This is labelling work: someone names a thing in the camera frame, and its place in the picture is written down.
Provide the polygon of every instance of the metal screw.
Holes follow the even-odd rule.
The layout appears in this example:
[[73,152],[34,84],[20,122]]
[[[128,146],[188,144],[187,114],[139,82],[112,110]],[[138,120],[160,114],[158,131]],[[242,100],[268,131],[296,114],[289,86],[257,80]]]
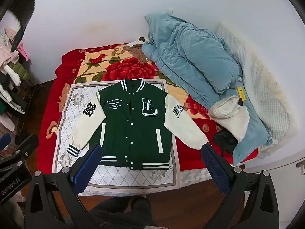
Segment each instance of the metal screw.
[[34,176],[37,177],[37,176],[39,176],[40,174],[41,174],[41,171],[40,171],[40,170],[36,170],[35,173],[34,173]]
[[267,176],[269,176],[269,172],[266,170],[263,170],[263,175],[267,177]]
[[67,173],[69,172],[70,168],[69,167],[63,167],[63,169],[61,170],[63,173]]
[[235,171],[236,173],[240,173],[240,172],[242,172],[242,169],[239,168],[239,167],[234,167],[234,171]]

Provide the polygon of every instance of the varsity jacket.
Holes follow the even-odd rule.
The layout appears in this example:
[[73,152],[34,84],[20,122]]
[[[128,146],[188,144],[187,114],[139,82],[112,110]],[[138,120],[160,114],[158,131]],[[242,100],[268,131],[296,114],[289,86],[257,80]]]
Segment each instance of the varsity jacket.
[[88,142],[98,143],[103,165],[168,169],[172,133],[193,149],[208,142],[172,95],[143,79],[124,79],[98,91],[79,116],[67,152],[77,157]]

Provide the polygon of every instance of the cream sleeve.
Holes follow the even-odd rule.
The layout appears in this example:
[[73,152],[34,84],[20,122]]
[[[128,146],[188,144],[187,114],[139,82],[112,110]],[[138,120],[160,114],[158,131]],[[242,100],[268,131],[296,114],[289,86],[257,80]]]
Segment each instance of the cream sleeve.
[[69,137],[69,146],[67,152],[77,157],[79,151],[83,149],[92,137],[95,130],[106,118],[106,115],[100,104],[100,94],[96,92],[91,100],[86,104],[80,113],[72,134]]
[[201,149],[208,139],[180,103],[168,94],[164,104],[166,108],[164,126],[188,147]]

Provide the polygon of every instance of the wall switch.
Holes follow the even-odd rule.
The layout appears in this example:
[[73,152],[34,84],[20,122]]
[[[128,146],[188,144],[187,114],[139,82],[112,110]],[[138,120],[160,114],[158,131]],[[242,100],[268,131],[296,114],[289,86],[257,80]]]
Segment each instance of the wall switch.
[[167,15],[173,15],[173,10],[172,10],[172,9],[166,9],[166,10],[165,10],[165,13],[166,13]]

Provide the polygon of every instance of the blue comforter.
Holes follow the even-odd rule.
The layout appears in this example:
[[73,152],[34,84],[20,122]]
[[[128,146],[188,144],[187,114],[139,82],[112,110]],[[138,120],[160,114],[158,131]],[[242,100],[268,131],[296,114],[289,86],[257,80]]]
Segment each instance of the blue comforter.
[[[145,19],[149,26],[149,43],[142,46],[145,56],[206,109],[228,96],[239,96],[237,87],[245,92],[242,69],[218,34],[170,15],[149,14]],[[233,152],[234,164],[259,146],[272,143],[246,92],[245,96],[250,120],[244,139]]]

